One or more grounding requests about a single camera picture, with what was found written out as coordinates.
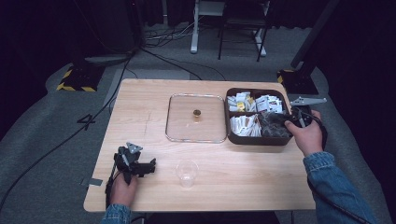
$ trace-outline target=brown tray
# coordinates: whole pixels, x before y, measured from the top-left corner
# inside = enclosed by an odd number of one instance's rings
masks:
[[[239,89],[239,88],[232,88],[227,91],[227,97],[228,96],[235,96],[239,92],[243,91],[249,91],[250,96],[253,97],[253,99],[257,99],[261,97],[262,95],[273,95],[279,98],[279,100],[282,101],[282,107],[283,110],[285,111],[286,114],[289,114],[288,107],[285,103],[285,98],[280,93],[279,91],[274,91],[274,90],[258,90],[258,89]],[[236,116],[252,116],[254,114],[259,114],[260,112],[233,112],[230,111],[230,107],[228,105],[228,100],[225,99],[225,113],[226,113],[226,122],[227,122],[227,135],[228,139],[234,144],[237,145],[262,145],[262,146],[285,146],[289,140],[291,139],[290,137],[268,137],[268,136],[262,136],[262,137],[248,137],[248,136],[239,136],[236,135],[231,131],[231,123],[230,123],[230,118]]]

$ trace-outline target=clear plastic cup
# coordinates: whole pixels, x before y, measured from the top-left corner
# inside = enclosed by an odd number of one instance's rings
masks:
[[[198,176],[198,165],[190,160],[180,161],[176,168],[176,175],[183,188],[191,188],[196,176]]]

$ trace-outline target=denim jacket sleeve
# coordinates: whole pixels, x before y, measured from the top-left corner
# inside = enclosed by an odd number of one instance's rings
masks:
[[[328,152],[317,152],[304,158],[308,180],[316,191],[331,202],[353,214],[364,218],[369,223],[376,223],[375,217],[366,201],[345,174],[335,165],[334,156]],[[351,217],[325,203],[315,193],[318,223],[358,223]]]
[[[131,209],[123,204],[111,204],[102,218],[101,224],[130,224],[141,214],[133,213]]]

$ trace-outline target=person's right hand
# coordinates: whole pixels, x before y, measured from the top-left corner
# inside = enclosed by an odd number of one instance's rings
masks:
[[[312,115],[320,119],[318,111],[312,110]],[[297,147],[303,152],[304,156],[307,157],[315,152],[323,151],[322,132],[314,120],[305,128],[299,128],[289,120],[285,121],[285,126],[294,135]]]

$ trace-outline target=white table leg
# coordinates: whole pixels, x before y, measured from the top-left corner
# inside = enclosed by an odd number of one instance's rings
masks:
[[[199,0],[195,0],[194,9],[194,29],[192,31],[191,53],[198,52],[198,15],[199,15]]]

